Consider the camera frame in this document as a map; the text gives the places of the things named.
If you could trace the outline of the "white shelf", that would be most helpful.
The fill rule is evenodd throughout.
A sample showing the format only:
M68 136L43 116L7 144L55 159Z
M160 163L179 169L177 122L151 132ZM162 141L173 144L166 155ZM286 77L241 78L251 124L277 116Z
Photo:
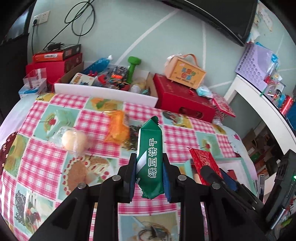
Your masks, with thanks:
M260 91L240 75L236 75L224 98L230 103L239 94L252 106L274 135L282 152L295 151L295 135L284 116Z

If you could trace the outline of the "white wall socket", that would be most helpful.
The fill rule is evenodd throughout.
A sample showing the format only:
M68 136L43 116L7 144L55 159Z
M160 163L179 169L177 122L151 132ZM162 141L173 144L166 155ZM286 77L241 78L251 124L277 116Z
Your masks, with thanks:
M33 25L39 25L47 22L50 11L46 11L42 14L38 14L33 18Z

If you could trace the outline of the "orange flat box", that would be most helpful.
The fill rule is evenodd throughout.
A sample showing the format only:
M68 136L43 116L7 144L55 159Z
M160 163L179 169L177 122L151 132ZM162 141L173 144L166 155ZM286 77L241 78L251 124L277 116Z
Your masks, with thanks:
M32 56L33 62L63 61L81 52L81 44L65 45L60 50L41 51Z

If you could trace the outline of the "red gold-lettered cake packet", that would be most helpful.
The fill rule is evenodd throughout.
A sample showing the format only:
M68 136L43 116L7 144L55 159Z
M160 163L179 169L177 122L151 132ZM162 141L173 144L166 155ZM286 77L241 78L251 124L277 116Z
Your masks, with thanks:
M189 152L192 156L193 163L195 165L196 171L200 179L200 183L202 185L210 185L210 183L208 183L206 179L202 177L201 174L201 169L204 166L209 166L221 179L223 178L216 161L214 160L212 154L209 151L189 148Z

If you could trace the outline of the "large red gift box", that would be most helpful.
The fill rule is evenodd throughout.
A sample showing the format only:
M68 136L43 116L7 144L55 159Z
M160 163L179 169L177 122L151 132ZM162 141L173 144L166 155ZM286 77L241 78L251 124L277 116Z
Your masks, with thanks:
M212 122L216 111L207 98L161 74L155 74L153 81L158 94L156 108Z

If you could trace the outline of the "teal cardboard box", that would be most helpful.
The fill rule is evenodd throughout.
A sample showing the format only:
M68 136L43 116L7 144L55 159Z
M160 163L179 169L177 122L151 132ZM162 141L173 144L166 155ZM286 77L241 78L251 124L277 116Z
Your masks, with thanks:
M218 158L215 161L218 167L232 179L240 184L244 184L253 194L257 195L258 178L255 166L250 159ZM181 174L187 175L197 183L201 184L192 159L182 162L172 162L171 164L177 166Z

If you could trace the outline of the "black television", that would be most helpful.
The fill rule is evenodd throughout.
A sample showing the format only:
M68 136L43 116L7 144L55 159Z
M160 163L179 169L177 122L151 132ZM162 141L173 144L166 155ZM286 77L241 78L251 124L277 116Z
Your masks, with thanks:
M167 0L162 3L198 17L243 47L251 31L258 1Z

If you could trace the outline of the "clear acrylic box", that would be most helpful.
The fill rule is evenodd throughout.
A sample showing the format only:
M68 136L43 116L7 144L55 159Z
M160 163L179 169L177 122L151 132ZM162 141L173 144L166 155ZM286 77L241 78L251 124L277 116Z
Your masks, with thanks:
M34 69L23 78L24 85L27 85L29 89L40 87L41 84L46 81L47 81L46 68Z

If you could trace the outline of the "pink checkered tablecloth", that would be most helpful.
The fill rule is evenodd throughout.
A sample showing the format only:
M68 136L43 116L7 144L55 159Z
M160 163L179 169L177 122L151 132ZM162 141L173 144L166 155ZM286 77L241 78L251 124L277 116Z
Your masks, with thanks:
M256 192L255 167L230 128L179 113L109 99L42 94L6 118L1 142L1 215L28 240L77 187L104 182L137 151L138 131L156 116L163 152L195 178L190 149L210 152L232 178Z

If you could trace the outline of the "blue water bottle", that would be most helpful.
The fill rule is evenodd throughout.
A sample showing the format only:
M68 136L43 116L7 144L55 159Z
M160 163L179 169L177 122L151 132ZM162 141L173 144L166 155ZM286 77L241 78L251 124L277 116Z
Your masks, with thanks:
M100 58L99 60L95 61L91 65L89 65L86 69L84 69L81 73L82 74L95 74L101 73L103 70L107 68L109 63L113 60L112 55L109 55L105 58Z

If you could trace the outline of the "round bun in clear bag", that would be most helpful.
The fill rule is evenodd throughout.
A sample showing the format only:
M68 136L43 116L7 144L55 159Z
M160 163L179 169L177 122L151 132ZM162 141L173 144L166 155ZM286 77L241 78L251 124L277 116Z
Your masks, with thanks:
M69 126L62 126L49 138L49 143L68 151L74 156L81 156L92 147L93 140L82 131Z

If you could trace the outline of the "green mung bean biscuit packet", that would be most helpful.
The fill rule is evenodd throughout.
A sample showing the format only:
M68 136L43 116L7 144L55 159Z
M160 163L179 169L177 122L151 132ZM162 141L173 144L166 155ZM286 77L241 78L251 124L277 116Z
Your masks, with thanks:
M142 197L154 199L164 193L163 135L157 116L150 118L138 132L136 183Z

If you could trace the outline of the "green dumbbell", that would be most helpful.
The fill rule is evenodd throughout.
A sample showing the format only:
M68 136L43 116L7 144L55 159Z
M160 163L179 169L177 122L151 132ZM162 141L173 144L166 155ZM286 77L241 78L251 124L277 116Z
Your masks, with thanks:
M127 79L126 79L126 82L128 84L131 84L132 83L132 76L133 76L133 73L134 73L134 70L135 70L135 67L137 65L140 65L142 62L142 60L138 57L135 57L135 56L130 56L128 58L128 63L130 64L129 68L128 68L128 75L127 75Z

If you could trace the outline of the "red box stack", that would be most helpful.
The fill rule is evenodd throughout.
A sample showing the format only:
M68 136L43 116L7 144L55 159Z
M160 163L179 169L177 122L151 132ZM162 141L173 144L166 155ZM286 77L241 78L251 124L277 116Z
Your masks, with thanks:
M82 62L82 53L71 56L63 61L32 62L26 66L26 74L32 70L46 68L47 83L54 84L66 73Z

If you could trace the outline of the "purple plastic basket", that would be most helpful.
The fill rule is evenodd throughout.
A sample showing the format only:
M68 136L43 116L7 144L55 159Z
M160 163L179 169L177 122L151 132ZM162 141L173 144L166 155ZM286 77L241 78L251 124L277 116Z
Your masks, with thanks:
M259 91L267 87L264 81L272 63L273 52L262 44L249 43L246 46L235 72L254 85Z

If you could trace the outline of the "orange snack bag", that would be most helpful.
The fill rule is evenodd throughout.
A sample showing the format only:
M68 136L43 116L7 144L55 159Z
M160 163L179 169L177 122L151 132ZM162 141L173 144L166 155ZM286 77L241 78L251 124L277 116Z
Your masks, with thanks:
M105 112L109 118L105 143L123 145L130 138L128 115L122 110Z

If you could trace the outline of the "blue tissue pack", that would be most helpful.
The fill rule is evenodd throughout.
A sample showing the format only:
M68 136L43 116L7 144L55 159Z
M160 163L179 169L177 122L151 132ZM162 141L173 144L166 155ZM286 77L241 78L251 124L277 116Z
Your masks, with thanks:
M25 83L24 86L18 91L20 98L23 98L27 95L39 95L47 91L47 80L42 78L40 80L35 80L30 83Z

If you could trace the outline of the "black cabinet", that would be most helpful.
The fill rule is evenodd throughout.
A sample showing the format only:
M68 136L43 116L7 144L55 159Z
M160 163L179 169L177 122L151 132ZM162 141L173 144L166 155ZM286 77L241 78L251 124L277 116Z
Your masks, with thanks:
M26 75L28 34L20 35L1 45L1 121L20 100L19 90Z

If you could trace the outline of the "brown cardboard box of toys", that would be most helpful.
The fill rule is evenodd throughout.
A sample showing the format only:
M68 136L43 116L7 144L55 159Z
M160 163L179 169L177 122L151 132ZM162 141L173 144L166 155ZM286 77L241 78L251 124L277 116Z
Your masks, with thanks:
M126 82L127 75L128 69L126 67L109 64L102 73L95 74L94 77L76 72L68 84L111 88L158 97L152 74L149 71L136 68L131 84Z

